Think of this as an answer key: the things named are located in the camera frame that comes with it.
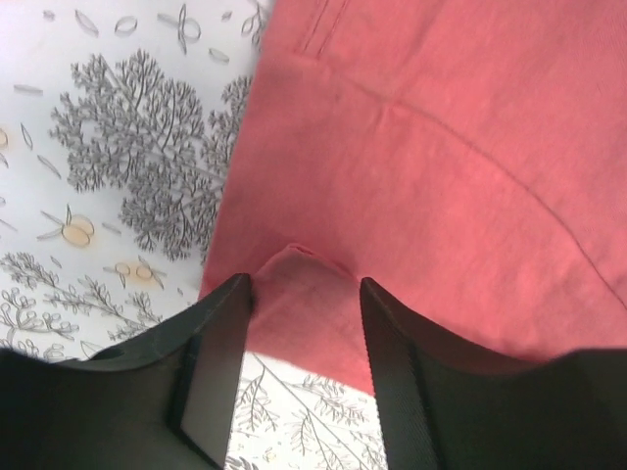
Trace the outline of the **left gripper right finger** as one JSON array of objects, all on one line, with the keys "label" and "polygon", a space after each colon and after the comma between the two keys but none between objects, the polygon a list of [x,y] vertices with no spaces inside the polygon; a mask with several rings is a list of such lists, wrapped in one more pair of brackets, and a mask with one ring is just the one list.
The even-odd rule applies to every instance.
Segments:
[{"label": "left gripper right finger", "polygon": [[545,362],[491,351],[360,286],[362,325],[392,469],[622,469],[626,352]]}]

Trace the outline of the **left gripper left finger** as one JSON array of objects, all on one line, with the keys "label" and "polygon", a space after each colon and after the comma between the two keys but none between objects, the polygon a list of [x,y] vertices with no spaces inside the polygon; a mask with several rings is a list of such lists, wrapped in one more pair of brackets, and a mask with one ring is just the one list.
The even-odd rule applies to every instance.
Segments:
[{"label": "left gripper left finger", "polygon": [[1,352],[5,469],[220,469],[252,313],[251,280],[85,361]]}]

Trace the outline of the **pink t shirt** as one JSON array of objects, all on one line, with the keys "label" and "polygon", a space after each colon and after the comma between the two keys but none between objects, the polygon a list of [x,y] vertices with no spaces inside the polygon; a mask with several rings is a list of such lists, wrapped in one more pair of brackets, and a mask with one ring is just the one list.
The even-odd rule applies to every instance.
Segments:
[{"label": "pink t shirt", "polygon": [[622,1],[278,1],[203,294],[250,350],[372,389],[359,284],[538,359],[626,343]]}]

